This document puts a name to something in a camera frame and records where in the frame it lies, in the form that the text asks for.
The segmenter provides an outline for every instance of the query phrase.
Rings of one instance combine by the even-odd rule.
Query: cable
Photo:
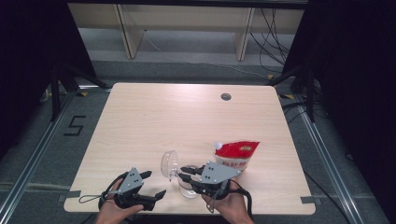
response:
[[[291,120],[288,121],[288,124],[290,124],[292,121],[294,121],[295,119],[297,119],[300,115],[302,115],[303,113],[305,113],[305,111],[298,113],[296,116],[294,116]]]
[[[271,25],[270,25],[269,22],[268,22],[268,20],[267,20],[267,18],[265,17],[264,11],[263,11],[263,9],[262,9],[262,16],[263,16],[264,19],[265,19],[265,23],[267,24],[268,31],[269,31],[269,33],[267,34],[267,37],[265,38],[265,42],[267,42],[268,36],[269,36],[269,34],[271,34],[271,36],[273,37],[273,39],[274,39],[275,42],[277,43],[277,47],[273,46],[273,45],[270,44],[269,42],[267,42],[267,43],[268,43],[271,47],[273,47],[274,49],[278,49],[278,50],[279,50],[279,53],[280,53],[280,55],[281,55],[283,61],[285,62],[287,57],[286,57],[285,54],[284,54],[284,50],[285,50],[287,53],[289,53],[289,49],[287,49],[286,47],[284,47],[283,45],[281,45],[281,44],[279,43],[279,39],[277,38],[276,22],[275,22],[276,10],[273,9],[272,12],[273,12],[273,20],[272,20]]]
[[[278,63],[284,65],[284,63],[283,63],[282,61],[280,61],[277,57],[274,56],[274,54],[272,54],[270,51],[268,51],[268,49],[266,49],[266,48],[264,47],[265,42],[264,42],[263,45],[261,45],[261,44],[259,43],[259,41],[257,41],[257,39],[254,37],[253,33],[250,33],[250,35],[253,37],[253,39],[254,39],[254,41],[257,43],[257,45],[259,45],[259,47],[260,47],[263,51],[265,51],[265,52],[268,54],[268,56],[270,56],[272,59],[274,59],[274,60],[277,61]]]
[[[253,214],[251,212],[251,207],[253,205],[253,200],[251,199],[250,193],[247,190],[245,190],[244,188],[242,188],[242,186],[240,184],[238,184],[236,181],[234,181],[234,180],[231,180],[231,181],[233,181],[239,187],[239,189],[237,189],[235,191],[231,190],[230,192],[237,192],[237,193],[240,193],[242,195],[247,196],[247,214],[249,215],[251,220],[254,220],[253,219]]]
[[[159,49],[157,46],[155,46],[154,43],[152,43],[152,41],[149,40],[146,36],[145,36],[145,38],[146,38],[147,41],[152,45],[152,47],[154,47],[154,48],[155,48],[156,50],[158,50],[159,52],[163,52],[161,49]],[[168,61],[171,61],[171,62],[175,62],[175,63],[190,63],[190,62],[182,61],[182,60],[173,60],[173,59],[169,59],[169,58],[165,58],[165,59],[168,60]],[[246,73],[246,74],[256,75],[256,76],[259,76],[259,77],[263,77],[263,78],[265,78],[265,79],[267,79],[267,80],[270,80],[270,78],[265,77],[265,76],[263,76],[263,75],[261,75],[261,74],[254,73],[254,72],[244,71],[244,70],[241,70],[241,69],[238,69],[238,68],[229,66],[229,65],[223,65],[223,64],[218,64],[218,63],[192,63],[192,64],[209,64],[209,65],[214,65],[214,66],[218,66],[218,67],[231,68],[231,69],[233,69],[233,70],[235,70],[235,71],[237,71],[237,72],[240,72],[240,73]]]
[[[314,182],[314,184],[316,186],[318,186],[318,188],[326,195],[326,197],[328,197],[330,199],[330,201],[335,205],[335,207],[338,209],[338,211],[340,211],[340,213],[343,215],[346,222],[348,224],[350,224],[350,221],[347,218],[346,213],[342,210],[340,205],[338,205],[338,203],[329,195],[329,193],[317,181],[315,181],[315,179],[309,173],[307,173],[305,170],[303,170],[303,172],[312,182]]]
[[[88,197],[90,197],[91,199],[82,201],[83,198],[88,198]],[[87,203],[87,202],[93,201],[98,198],[100,198],[100,195],[83,195],[83,196],[79,197],[78,202],[79,203]]]

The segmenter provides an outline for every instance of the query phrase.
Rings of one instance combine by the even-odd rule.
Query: gray floor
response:
[[[243,62],[238,62],[234,54],[233,36],[227,33],[207,32],[146,32],[140,49],[133,60],[125,58],[124,47],[118,31],[80,30],[98,77],[114,84],[128,82],[172,82],[172,83],[214,83],[264,85],[267,75],[279,73],[267,72],[260,66],[260,49],[250,39],[247,54]],[[281,35],[281,43],[289,47],[293,36]],[[280,59],[277,50],[272,52]],[[262,55],[265,67],[281,71],[281,64]],[[91,85],[80,79],[81,85]],[[292,78],[276,86],[279,94],[290,93]],[[85,97],[76,96],[66,108],[62,120],[46,153],[37,166],[30,183],[23,193],[18,206],[8,223],[80,223],[89,214],[67,213],[63,209],[62,197],[66,194],[85,149],[90,142],[93,130],[99,120],[109,95],[108,91],[87,91]],[[293,99],[280,99],[282,105],[294,103]],[[0,162],[0,197],[7,194],[23,171],[35,151],[41,136],[50,123],[50,101],[43,103],[32,118],[20,143],[12,148]],[[290,132],[297,148],[304,170],[334,198],[338,196],[330,180],[318,150],[306,129],[301,112],[292,108],[286,115],[290,122]],[[346,187],[351,192],[364,223],[389,223],[382,213],[375,197],[367,187],[354,162],[345,156],[346,149],[332,122],[326,118],[321,105],[315,105],[316,125],[321,137],[329,149]],[[74,116],[75,124],[83,125],[80,135],[69,128]],[[307,183],[312,195],[317,199],[317,211],[312,216],[255,216],[256,223],[346,223],[342,214],[311,180]],[[219,217],[183,217],[183,216],[144,216],[135,223],[224,223]]]

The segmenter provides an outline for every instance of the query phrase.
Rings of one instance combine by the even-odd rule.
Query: hand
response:
[[[238,185],[233,181],[230,183],[230,190],[239,189]],[[248,215],[244,196],[240,193],[230,193],[224,199],[215,200],[215,202],[213,202],[212,198],[204,194],[202,195],[202,198],[210,205],[211,209],[213,209],[212,206],[214,204],[215,209],[232,224],[253,223],[253,220],[251,220]]]
[[[118,180],[111,190],[117,189],[122,179]],[[103,203],[100,212],[95,221],[96,224],[119,224],[128,216],[143,210],[143,205],[134,205],[129,208],[119,208],[112,198],[113,196],[107,196],[107,200]]]

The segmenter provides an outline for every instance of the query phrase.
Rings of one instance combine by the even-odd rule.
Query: table surface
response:
[[[229,101],[221,99],[229,93]],[[161,172],[163,153],[175,150],[180,165],[214,160],[215,142],[259,141],[238,177],[252,195],[253,214],[310,215],[313,203],[276,91],[268,86],[117,83],[93,133],[71,187],[98,195],[132,167],[151,177],[139,191],[166,189],[151,214],[209,215],[201,197],[184,198],[177,180]],[[68,198],[69,212],[97,212],[98,200]]]

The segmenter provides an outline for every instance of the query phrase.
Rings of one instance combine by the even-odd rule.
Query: metal rail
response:
[[[301,96],[296,96],[297,102],[302,102]],[[350,223],[354,224],[363,224],[364,221],[361,217],[361,213],[355,203],[355,200],[352,198],[346,183],[338,172],[337,167],[335,166],[334,161],[332,160],[332,156],[330,155],[326,145],[324,144],[320,133],[317,129],[315,123],[311,122],[310,118],[304,113],[304,109],[302,106],[299,106],[299,110],[302,113],[303,121],[305,123],[306,129],[314,141],[315,147],[318,150],[318,154],[323,162],[323,165],[329,175],[330,180],[332,181],[332,185],[334,186],[335,192],[337,193],[341,205],[343,205],[344,210],[346,211],[346,216],[348,217]]]
[[[31,156],[30,160],[26,163],[26,166],[24,167],[20,177],[8,193],[6,199],[2,202],[0,207],[0,223],[6,224],[11,218],[11,215],[17,207],[18,202],[22,197],[22,194],[25,192],[29,181],[32,179],[33,174],[38,167],[38,164],[41,162],[44,154],[47,151],[50,141],[64,116],[65,109],[70,105],[74,97],[74,92],[69,92],[66,94],[64,101],[61,105],[61,113],[54,121],[51,121],[49,123],[47,130],[45,131],[40,142],[35,148],[35,151]]]

